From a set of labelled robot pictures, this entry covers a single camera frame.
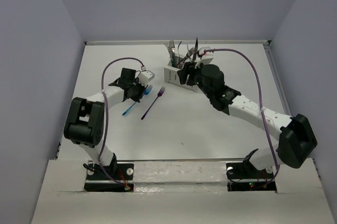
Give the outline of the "silver fork black riveted handle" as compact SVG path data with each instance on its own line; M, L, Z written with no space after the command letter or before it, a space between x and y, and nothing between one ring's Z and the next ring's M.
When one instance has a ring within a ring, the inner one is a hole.
M187 54L184 57L184 60L188 60L189 62L192 62L192 57L193 57L193 51L194 47L188 50Z

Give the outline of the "silver knife black speckled handle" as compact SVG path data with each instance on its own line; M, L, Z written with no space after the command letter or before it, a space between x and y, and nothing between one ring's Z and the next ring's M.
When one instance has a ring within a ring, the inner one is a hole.
M196 38L195 46L194 46L194 51L193 51L193 57L192 57L192 62L193 63L195 62L195 60L197 58L198 46L199 46L199 41L198 41L198 38Z

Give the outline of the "purple iridescent fork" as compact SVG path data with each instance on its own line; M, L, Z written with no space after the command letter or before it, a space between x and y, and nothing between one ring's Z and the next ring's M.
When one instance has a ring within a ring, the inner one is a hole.
M160 90L159 90L158 93L157 93L157 97L153 100L153 102L151 103L151 105L149 106L149 108L147 109L147 111L143 114L143 116L141 117L141 120L143 120L143 119L147 116L148 112L151 110L151 108L152 108L153 105L156 103L156 101L157 101L160 97L163 96L163 94L164 94L164 92L165 92L165 89L166 89L165 86L162 86L162 87L160 88Z

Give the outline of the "silver fork teal marbled handle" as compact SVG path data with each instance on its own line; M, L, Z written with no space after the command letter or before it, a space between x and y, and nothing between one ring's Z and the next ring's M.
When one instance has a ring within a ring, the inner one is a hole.
M164 44L164 46L168 50L168 53L169 53L169 56L170 56L171 65L173 66L173 63L174 63L174 52L172 51L172 48L171 48L170 44L166 43L166 44Z

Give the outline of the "plain silver fork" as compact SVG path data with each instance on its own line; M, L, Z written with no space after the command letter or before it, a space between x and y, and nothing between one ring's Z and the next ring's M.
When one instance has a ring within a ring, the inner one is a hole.
M173 67L176 67L174 40L169 41L169 53L170 53L170 57L171 57L171 65Z

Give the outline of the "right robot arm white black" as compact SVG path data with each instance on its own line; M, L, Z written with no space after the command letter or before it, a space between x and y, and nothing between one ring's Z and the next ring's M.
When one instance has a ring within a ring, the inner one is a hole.
M277 145L255 149L245 157L242 171L249 178L272 166L298 169L318 145L307 117L280 114L254 103L227 86L224 73L216 65L188 62L177 75L182 85L196 85L216 110L247 121L264 130L268 139L278 141Z

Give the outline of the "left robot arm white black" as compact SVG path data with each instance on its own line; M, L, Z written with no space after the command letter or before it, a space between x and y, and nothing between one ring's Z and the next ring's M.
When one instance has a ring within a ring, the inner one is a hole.
M73 98L64 126L64 137L80 146L91 158L94 168L104 179L116 175L116 155L106 145L108 111L127 99L137 103L155 74L123 68L114 82L95 95Z

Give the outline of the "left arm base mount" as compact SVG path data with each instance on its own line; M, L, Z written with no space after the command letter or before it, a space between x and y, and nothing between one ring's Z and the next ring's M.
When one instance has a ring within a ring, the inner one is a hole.
M117 169L109 176L100 165L89 161L83 164L86 169L84 190L87 192L132 192L134 190L134 164L118 162Z

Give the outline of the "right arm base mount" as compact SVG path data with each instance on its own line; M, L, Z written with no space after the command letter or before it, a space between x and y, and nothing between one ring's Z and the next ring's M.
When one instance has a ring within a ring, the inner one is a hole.
M246 171L242 162L226 163L227 189L235 191L277 191L272 168Z

